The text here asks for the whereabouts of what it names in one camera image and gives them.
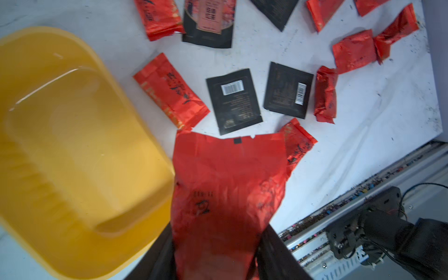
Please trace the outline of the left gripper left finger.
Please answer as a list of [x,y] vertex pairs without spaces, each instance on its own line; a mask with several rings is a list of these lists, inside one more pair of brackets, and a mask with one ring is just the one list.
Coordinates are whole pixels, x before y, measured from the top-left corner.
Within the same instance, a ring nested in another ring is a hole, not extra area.
[[125,280],[175,280],[175,247],[170,223]]

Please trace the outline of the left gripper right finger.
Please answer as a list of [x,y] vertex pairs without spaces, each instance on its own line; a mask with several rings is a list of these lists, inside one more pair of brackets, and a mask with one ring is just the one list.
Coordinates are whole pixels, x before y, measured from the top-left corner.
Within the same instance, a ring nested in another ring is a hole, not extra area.
[[261,280],[312,280],[271,225],[262,233],[255,257]]

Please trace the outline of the black barcode tea bag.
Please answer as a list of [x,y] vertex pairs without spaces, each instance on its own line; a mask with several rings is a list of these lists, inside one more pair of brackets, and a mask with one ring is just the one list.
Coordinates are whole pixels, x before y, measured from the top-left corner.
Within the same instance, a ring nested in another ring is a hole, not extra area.
[[250,70],[206,79],[219,134],[263,122]]
[[254,6],[264,14],[271,23],[283,32],[285,26],[298,4],[298,0],[251,0]]

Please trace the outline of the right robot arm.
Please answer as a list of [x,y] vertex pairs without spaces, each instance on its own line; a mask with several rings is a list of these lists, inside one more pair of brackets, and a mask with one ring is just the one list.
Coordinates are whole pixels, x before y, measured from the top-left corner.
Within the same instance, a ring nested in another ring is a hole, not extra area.
[[434,219],[408,222],[397,187],[391,187],[329,224],[325,233],[331,251],[347,259],[362,246],[383,253],[417,280],[448,277],[448,224]]

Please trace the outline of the eleventh red foil tea bag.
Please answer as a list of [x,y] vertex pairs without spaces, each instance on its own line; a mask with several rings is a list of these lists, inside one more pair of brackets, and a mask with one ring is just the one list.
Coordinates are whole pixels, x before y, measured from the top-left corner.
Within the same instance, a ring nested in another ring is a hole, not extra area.
[[244,280],[287,182],[281,133],[219,139],[179,131],[171,228],[180,280]]

